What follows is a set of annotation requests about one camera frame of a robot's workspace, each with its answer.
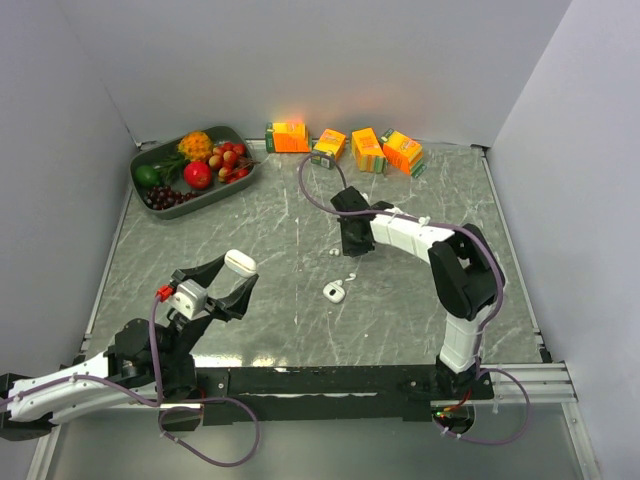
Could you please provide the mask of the white oval earbud case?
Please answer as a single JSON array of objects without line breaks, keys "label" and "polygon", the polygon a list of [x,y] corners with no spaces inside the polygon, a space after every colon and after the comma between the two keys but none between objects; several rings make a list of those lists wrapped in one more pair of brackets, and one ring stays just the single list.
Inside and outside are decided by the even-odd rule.
[{"label": "white oval earbud case", "polygon": [[257,273],[256,261],[237,249],[231,249],[225,253],[224,264],[243,278],[250,278]]}]

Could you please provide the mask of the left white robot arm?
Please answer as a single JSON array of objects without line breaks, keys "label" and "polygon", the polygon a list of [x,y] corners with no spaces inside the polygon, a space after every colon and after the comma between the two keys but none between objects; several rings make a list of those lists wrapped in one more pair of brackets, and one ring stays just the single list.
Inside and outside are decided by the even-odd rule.
[{"label": "left white robot arm", "polygon": [[240,320],[258,281],[257,263],[229,250],[204,265],[177,269],[152,305],[167,324],[135,318],[105,351],[42,377],[1,377],[1,436],[26,441],[88,413],[137,402],[154,408],[184,402],[198,387],[192,349],[214,320]]}]

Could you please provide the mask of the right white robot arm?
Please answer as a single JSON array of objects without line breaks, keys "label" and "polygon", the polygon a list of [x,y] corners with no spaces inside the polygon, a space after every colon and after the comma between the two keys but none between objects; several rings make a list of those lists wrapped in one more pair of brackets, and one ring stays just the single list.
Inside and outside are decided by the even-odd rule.
[{"label": "right white robot arm", "polygon": [[482,232],[473,224],[433,226],[387,202],[369,204],[352,186],[331,199],[340,213],[343,254],[358,257],[378,245],[397,248],[431,268],[446,311],[444,342],[436,356],[438,390],[459,398],[476,381],[487,319],[504,293],[504,274]]}]

